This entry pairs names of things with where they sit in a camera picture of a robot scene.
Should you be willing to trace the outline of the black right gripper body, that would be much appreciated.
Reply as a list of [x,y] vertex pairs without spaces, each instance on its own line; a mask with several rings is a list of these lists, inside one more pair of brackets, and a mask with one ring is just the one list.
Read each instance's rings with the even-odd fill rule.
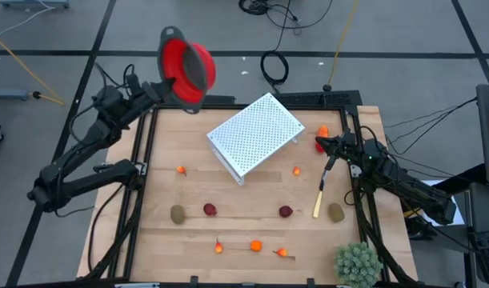
[[325,170],[331,170],[339,158],[350,163],[358,161],[358,147],[354,133],[350,131],[343,132],[340,136],[335,137],[335,140],[335,153],[327,155],[329,160],[325,165]]

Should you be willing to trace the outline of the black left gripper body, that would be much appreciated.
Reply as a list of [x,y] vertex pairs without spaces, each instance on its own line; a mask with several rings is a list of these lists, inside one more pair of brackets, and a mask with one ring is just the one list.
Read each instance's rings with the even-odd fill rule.
[[164,98],[159,96],[159,87],[165,86],[162,82],[143,82],[130,80],[126,86],[130,89],[128,110],[150,110],[164,103]]

